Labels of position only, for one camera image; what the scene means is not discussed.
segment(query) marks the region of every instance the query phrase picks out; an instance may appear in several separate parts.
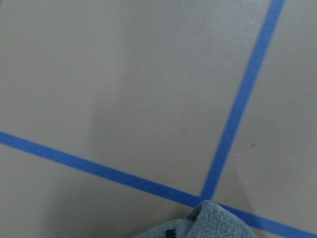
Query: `blue tape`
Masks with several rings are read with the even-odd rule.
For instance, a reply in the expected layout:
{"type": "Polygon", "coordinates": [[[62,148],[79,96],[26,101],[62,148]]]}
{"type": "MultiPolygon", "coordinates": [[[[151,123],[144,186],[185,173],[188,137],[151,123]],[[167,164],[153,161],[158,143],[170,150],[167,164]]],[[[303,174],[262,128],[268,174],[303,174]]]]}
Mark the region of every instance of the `blue tape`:
{"type": "Polygon", "coordinates": [[[241,82],[235,102],[231,109],[227,124],[223,131],[217,151],[215,153],[211,168],[202,190],[201,196],[205,199],[212,199],[219,183],[219,179],[225,166],[230,148],[237,133],[243,113],[247,106],[252,89],[259,74],[265,54],[274,34],[278,18],[282,12],[284,0],[272,0],[257,42],[254,46],[246,72],[241,82]]]}
{"type": "Polygon", "coordinates": [[[317,235],[220,204],[251,227],[288,238],[317,238],[317,235]]]}
{"type": "Polygon", "coordinates": [[[142,190],[187,206],[195,207],[201,198],[162,184],[115,170],[0,131],[0,143],[62,165],[142,190]]]}

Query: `gray surface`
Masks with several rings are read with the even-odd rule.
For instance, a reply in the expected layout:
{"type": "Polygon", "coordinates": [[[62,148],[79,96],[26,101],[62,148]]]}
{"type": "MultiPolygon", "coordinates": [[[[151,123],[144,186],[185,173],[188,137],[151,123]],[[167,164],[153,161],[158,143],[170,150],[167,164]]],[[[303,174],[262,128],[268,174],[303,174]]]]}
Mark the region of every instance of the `gray surface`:
{"type": "MultiPolygon", "coordinates": [[[[0,130],[199,194],[268,3],[3,1],[0,130]]],[[[316,233],[315,18],[287,2],[215,199],[316,233]]],[[[1,237],[129,237],[190,210],[0,153],[1,237]]]]}

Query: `cloth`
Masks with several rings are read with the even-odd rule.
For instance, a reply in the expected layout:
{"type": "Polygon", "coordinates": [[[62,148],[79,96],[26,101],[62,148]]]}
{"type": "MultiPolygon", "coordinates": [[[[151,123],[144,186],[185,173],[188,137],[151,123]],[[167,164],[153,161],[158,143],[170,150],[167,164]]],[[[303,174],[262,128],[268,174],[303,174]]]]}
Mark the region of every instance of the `cloth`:
{"type": "Polygon", "coordinates": [[[203,201],[185,219],[176,219],[134,238],[256,238],[239,218],[212,201],[203,201]]]}

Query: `blue line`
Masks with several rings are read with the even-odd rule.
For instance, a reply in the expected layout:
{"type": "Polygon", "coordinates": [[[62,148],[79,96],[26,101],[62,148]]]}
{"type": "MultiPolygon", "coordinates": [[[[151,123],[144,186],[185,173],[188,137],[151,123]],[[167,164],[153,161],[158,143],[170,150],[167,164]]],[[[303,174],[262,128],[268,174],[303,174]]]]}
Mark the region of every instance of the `blue line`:
{"type": "Polygon", "coordinates": [[[201,196],[205,199],[213,198],[230,148],[237,133],[243,113],[246,109],[261,65],[264,61],[268,46],[272,39],[278,18],[282,12],[283,4],[283,0],[272,0],[268,8],[266,18],[251,54],[249,64],[241,82],[239,91],[231,109],[227,124],[223,131],[210,171],[207,175],[204,188],[201,193],[201,196]]]}
{"type": "Polygon", "coordinates": [[[220,204],[220,206],[239,217],[249,226],[264,230],[266,232],[288,238],[317,238],[317,235],[313,233],[309,233],[279,222],[271,221],[269,219],[253,215],[251,213],[243,212],[241,210],[222,204],[220,204]]]}
{"type": "Polygon", "coordinates": [[[0,143],[191,207],[201,198],[0,131],[0,143]]]}
{"type": "MultiPolygon", "coordinates": [[[[126,186],[136,188],[138,190],[148,192],[175,202],[182,203],[190,207],[196,207],[204,200],[202,197],[197,197],[174,188],[155,183],[144,178],[130,175],[104,165],[100,165],[79,157],[4,133],[0,131],[0,143],[11,148],[36,155],[62,165],[72,167],[126,186]]],[[[280,236],[290,238],[317,238],[316,235],[293,228],[266,218],[240,211],[220,204],[224,209],[235,214],[249,226],[262,229],[280,236]]]]}

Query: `floor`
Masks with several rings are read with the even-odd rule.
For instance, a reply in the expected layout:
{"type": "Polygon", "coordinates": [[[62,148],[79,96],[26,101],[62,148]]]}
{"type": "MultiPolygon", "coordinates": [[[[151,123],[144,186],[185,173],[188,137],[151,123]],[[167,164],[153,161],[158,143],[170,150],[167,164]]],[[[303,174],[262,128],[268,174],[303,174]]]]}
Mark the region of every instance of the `floor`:
{"type": "Polygon", "coordinates": [[[212,199],[317,238],[314,0],[3,0],[1,237],[130,238],[212,199]]]}

